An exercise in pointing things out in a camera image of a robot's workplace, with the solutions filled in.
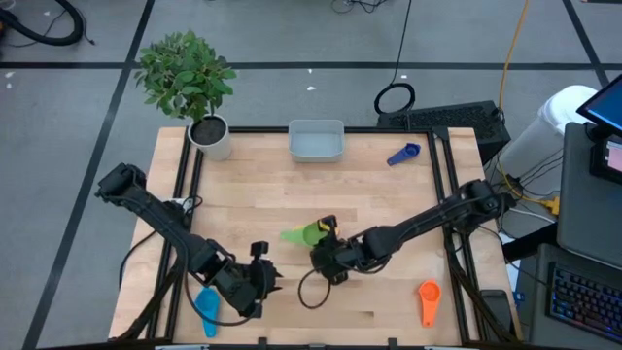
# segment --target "potted plant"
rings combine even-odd
[[[235,72],[222,56],[192,31],[174,33],[141,50],[142,70],[134,78],[149,98],[171,118],[191,118],[188,138],[211,160],[225,160],[231,154],[228,125],[216,114],[223,95],[233,94],[224,80]]]

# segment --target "monitor screen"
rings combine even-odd
[[[596,124],[614,128],[622,133],[622,75],[585,102],[577,112]]]

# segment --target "computer monitor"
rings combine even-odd
[[[622,75],[587,100],[576,113],[598,126],[592,133],[598,138],[612,134],[622,137]]]

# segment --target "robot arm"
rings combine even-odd
[[[235,257],[212,239],[191,234],[184,226],[181,205],[162,202],[145,190],[145,174],[134,165],[119,164],[99,182],[95,196],[135,213],[171,242],[187,272],[203,286],[216,286],[221,296],[240,316],[261,317],[256,302],[277,291],[281,277],[272,262],[261,259],[267,253],[266,242],[251,246],[250,264],[235,262]]]
[[[371,227],[347,240],[336,236],[334,216],[321,219],[328,235],[311,252],[316,270],[333,285],[348,279],[348,271],[373,273],[383,268],[391,255],[406,241],[434,228],[450,225],[460,232],[472,232],[480,224],[501,214],[501,196],[487,182],[475,180],[462,185],[458,191],[439,205],[395,226]]]

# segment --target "white plastic bin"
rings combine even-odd
[[[290,122],[290,153],[297,162],[340,161],[345,148],[345,127],[338,120]]]
[[[563,154],[566,124],[588,122],[576,113],[576,109],[596,92],[591,87],[570,86],[549,98],[537,111],[536,119],[501,154],[500,162],[503,170],[513,177],[518,176],[524,179],[529,171],[537,170],[545,163],[559,158]],[[560,160],[545,166],[538,171],[538,174],[544,173],[558,162]],[[534,179],[526,188],[533,193],[540,194],[558,191],[561,175],[562,166],[560,165]]]

